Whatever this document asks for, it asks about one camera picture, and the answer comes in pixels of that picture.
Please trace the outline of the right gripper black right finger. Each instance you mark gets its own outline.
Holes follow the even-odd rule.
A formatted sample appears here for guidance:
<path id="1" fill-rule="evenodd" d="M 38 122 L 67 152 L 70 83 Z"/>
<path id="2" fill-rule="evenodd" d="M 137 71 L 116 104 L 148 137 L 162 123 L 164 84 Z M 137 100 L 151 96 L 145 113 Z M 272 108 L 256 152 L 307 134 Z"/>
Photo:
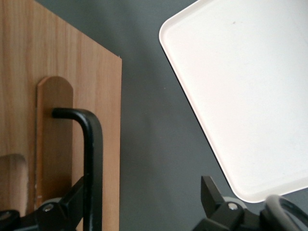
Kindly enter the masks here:
<path id="1" fill-rule="evenodd" d="M 195 231 L 261 231 L 259 216 L 234 198 L 223 197 L 210 176 L 201 177 L 201 203 L 205 212 Z"/>

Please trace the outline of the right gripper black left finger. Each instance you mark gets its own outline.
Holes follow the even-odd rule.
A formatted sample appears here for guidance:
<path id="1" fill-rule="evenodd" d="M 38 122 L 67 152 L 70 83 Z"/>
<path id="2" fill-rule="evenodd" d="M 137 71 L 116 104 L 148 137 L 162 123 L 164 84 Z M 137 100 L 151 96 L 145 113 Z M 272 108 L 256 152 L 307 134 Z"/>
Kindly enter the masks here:
<path id="1" fill-rule="evenodd" d="M 2 231 L 75 231 L 83 218 L 83 178 L 58 202 L 49 201 L 21 216 L 17 210 L 0 212 Z"/>

